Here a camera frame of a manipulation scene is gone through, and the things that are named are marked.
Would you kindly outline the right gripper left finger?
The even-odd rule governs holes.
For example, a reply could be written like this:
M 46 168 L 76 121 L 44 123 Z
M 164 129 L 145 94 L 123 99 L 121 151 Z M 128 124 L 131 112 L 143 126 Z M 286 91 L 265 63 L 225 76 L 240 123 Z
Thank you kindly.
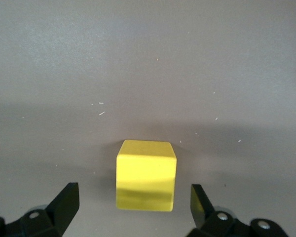
M 68 183 L 45 208 L 28 211 L 6 223 L 0 217 L 0 237 L 61 237 L 79 210 L 79 185 Z

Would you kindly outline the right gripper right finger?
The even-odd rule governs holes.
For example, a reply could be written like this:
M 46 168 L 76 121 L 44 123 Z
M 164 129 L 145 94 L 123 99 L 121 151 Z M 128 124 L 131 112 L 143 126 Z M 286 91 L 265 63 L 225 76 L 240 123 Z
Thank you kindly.
M 216 211 L 199 184 L 192 184 L 190 210 L 195 228 L 189 237 L 286 237 L 277 223 L 268 219 L 253 219 L 246 225 L 226 211 Z

